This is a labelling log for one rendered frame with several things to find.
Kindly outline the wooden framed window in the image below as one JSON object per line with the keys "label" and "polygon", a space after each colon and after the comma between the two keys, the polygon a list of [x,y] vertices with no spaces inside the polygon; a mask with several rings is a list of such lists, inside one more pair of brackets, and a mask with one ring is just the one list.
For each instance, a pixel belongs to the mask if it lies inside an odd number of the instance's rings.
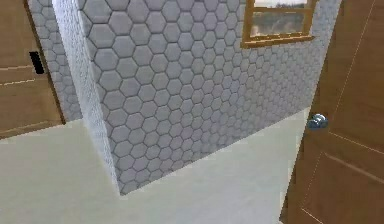
{"label": "wooden framed window", "polygon": [[305,42],[319,0],[246,0],[241,47]]}

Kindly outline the brown wooden room door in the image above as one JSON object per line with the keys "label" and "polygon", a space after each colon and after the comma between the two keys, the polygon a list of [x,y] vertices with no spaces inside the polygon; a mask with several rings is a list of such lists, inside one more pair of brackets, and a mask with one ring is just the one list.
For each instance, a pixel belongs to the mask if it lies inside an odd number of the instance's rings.
{"label": "brown wooden room door", "polygon": [[[44,66],[38,75],[29,53]],[[65,123],[27,0],[0,0],[0,139]]]}
{"label": "brown wooden room door", "polygon": [[384,0],[342,0],[282,224],[384,224]]}

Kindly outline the silver round door knob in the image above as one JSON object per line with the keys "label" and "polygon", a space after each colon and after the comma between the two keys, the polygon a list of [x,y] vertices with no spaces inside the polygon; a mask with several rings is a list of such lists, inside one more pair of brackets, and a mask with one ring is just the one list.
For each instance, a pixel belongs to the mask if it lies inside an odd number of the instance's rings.
{"label": "silver round door knob", "polygon": [[322,114],[314,114],[307,122],[309,129],[322,129],[328,125],[328,119]]}

